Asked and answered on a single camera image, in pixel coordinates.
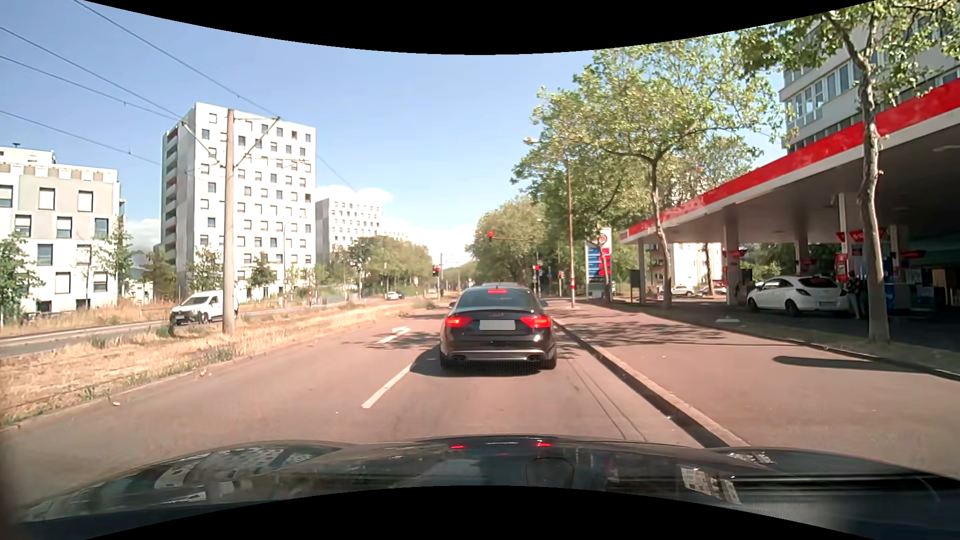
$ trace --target sidewalk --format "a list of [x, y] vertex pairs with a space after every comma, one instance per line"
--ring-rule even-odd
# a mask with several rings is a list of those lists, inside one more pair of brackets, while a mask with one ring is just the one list
[[[687, 405], [717, 439], [729, 440], [726, 432], [751, 446], [862, 455], [960, 478], [956, 380], [742, 329], [578, 306], [547, 311], [635, 391], [654, 405], [672, 400], [680, 412]], [[645, 383], [630, 381], [638, 378]], [[651, 384], [656, 391], [643, 390]]]

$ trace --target building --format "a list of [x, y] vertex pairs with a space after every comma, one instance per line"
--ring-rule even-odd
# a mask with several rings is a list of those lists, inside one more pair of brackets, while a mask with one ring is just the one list
[[[866, 32], [862, 30], [854, 36], [856, 43], [863, 43], [865, 39]], [[873, 61], [877, 59], [877, 53], [874, 53]], [[920, 54], [917, 62], [935, 73], [934, 77], [918, 85], [922, 89], [941, 86], [956, 79], [960, 67], [957, 60], [943, 54], [940, 47]], [[837, 51], [817, 69], [783, 73], [780, 101], [785, 109], [792, 112], [787, 115], [787, 132], [795, 130], [785, 141], [788, 152], [795, 152], [863, 120], [863, 115], [857, 111], [859, 96], [853, 90], [860, 75], [846, 49]], [[907, 90], [900, 95], [898, 103], [916, 94], [913, 89]], [[887, 103], [877, 103], [878, 111], [889, 107]]]
[[[285, 283], [297, 285], [285, 280], [285, 269], [314, 263], [316, 129], [239, 110], [234, 118], [234, 267], [245, 300], [263, 296], [247, 282], [256, 258], [276, 271], [269, 295], [281, 294]], [[227, 109], [197, 103], [164, 134], [162, 152], [162, 253], [185, 296], [197, 250], [224, 251]]]
[[91, 265], [123, 200], [115, 169], [57, 163], [53, 151], [0, 147], [0, 234], [17, 231], [43, 286], [27, 312], [71, 311], [116, 303], [116, 279]]
[[318, 192], [317, 199], [316, 250], [321, 262], [329, 262], [330, 254], [337, 246], [346, 249], [353, 240], [364, 236], [410, 239], [397, 221], [383, 215], [382, 198], [332, 185], [323, 193]]

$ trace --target street lamp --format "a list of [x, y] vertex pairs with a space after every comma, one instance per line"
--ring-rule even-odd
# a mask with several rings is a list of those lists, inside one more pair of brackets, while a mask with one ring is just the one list
[[[538, 138], [527, 137], [523, 139], [523, 142], [527, 144], [540, 144], [541, 141]], [[568, 224], [569, 232], [569, 241], [570, 241], [570, 308], [576, 308], [577, 298], [576, 290], [576, 281], [574, 277], [574, 269], [576, 267], [573, 259], [573, 191], [570, 189], [570, 166], [564, 156], [564, 172], [566, 173], [566, 220]]]

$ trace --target car taillight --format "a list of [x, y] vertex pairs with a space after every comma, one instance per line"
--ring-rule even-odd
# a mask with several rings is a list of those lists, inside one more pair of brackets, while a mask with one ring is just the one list
[[550, 328], [550, 317], [538, 315], [534, 317], [520, 317], [520, 321], [530, 328]]
[[473, 319], [469, 317], [454, 315], [453, 317], [446, 318], [446, 326], [448, 328], [463, 328], [466, 325], [470, 324], [470, 321], [472, 320]]

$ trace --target tree trunk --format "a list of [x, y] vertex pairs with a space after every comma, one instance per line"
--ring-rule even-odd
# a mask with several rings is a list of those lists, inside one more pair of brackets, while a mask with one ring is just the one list
[[666, 233], [663, 231], [663, 223], [660, 221], [660, 190], [657, 186], [657, 167], [653, 167], [653, 178], [651, 179], [653, 188], [650, 190], [650, 201], [654, 207], [654, 225], [657, 232], [657, 238], [660, 239], [660, 245], [663, 247], [663, 307], [670, 308], [673, 304], [673, 278], [671, 271], [673, 264], [670, 260], [670, 250], [666, 247]]
[[867, 260], [867, 302], [870, 313], [870, 341], [890, 342], [887, 322], [887, 298], [883, 284], [883, 252], [876, 221], [876, 184], [879, 181], [879, 133], [876, 130], [876, 102], [871, 78], [864, 73], [860, 86], [863, 110], [863, 182], [857, 193], [860, 220], [863, 222], [863, 256]]
[[710, 244], [704, 242], [704, 262], [707, 264], [707, 294], [713, 296], [713, 275], [710, 273]]

